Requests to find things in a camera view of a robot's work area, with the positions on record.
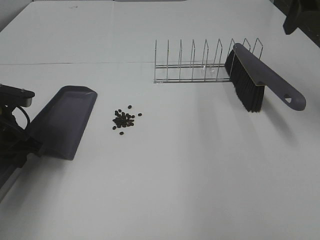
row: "handle hole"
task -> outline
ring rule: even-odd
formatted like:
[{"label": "handle hole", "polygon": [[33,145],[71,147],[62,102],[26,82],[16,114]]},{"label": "handle hole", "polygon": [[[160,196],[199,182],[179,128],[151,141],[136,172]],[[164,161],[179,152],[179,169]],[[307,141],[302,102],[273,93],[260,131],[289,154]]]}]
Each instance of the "handle hole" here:
[{"label": "handle hole", "polygon": [[291,101],[292,101],[292,98],[291,98],[288,94],[284,95],[284,99],[285,99],[288,103],[291,103]]}]

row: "gray handle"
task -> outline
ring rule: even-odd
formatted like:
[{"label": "gray handle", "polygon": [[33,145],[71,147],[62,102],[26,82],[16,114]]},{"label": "gray handle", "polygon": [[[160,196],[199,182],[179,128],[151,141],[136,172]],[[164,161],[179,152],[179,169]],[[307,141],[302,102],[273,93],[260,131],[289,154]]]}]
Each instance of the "gray handle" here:
[{"label": "gray handle", "polygon": [[296,111],[303,111],[306,108],[305,97],[241,43],[236,43],[233,50],[257,86],[268,86],[285,104]]}]

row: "dish rack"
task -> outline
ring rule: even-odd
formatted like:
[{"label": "dish rack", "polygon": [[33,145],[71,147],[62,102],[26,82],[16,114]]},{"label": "dish rack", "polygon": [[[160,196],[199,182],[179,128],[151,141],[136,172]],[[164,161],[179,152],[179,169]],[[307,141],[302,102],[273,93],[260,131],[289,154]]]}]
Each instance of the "dish rack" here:
[{"label": "dish rack", "polygon": [[[232,38],[229,44],[227,57],[232,50],[231,46],[235,44]],[[257,44],[260,45],[260,52],[258,52],[258,58],[261,58],[264,46],[259,38],[256,38],[253,48],[251,44],[244,38],[242,45],[244,45],[249,51],[255,54]],[[192,40],[191,51],[189,51],[188,59],[183,60],[183,44],[180,39],[178,61],[169,61],[169,55],[171,54],[169,48],[169,40],[167,41],[166,49],[166,61],[157,62],[157,40],[155,40],[154,49],[154,83],[224,83],[230,82],[229,75],[225,70],[225,62],[221,61],[223,56],[223,45],[218,39],[214,57],[210,57],[210,48],[207,39],[204,41],[204,48],[202,53],[202,60],[195,60],[196,56],[196,44],[195,40]]]}]

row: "black bristles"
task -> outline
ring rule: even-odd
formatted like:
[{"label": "black bristles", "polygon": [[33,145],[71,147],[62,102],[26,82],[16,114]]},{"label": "black bristles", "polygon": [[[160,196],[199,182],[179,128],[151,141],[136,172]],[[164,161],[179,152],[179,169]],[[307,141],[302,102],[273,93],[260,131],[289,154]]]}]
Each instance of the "black bristles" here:
[{"label": "black bristles", "polygon": [[233,50],[225,61],[225,69],[245,109],[248,112],[260,112],[265,86],[256,86],[254,84]]}]

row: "white table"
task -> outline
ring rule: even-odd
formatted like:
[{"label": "white table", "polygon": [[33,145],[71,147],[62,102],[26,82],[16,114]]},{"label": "white table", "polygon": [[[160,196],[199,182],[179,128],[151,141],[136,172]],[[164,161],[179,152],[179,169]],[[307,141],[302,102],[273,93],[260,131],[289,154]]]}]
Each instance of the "white table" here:
[{"label": "white table", "polygon": [[[0,239],[319,239],[320,52],[284,19],[266,0],[30,4],[0,33],[1,82],[36,93],[31,118],[64,85],[98,99],[74,161],[30,156]],[[256,114],[232,83],[153,84],[155,39],[230,37],[259,37],[305,111],[269,89]],[[127,105],[143,116],[120,136]]]}]

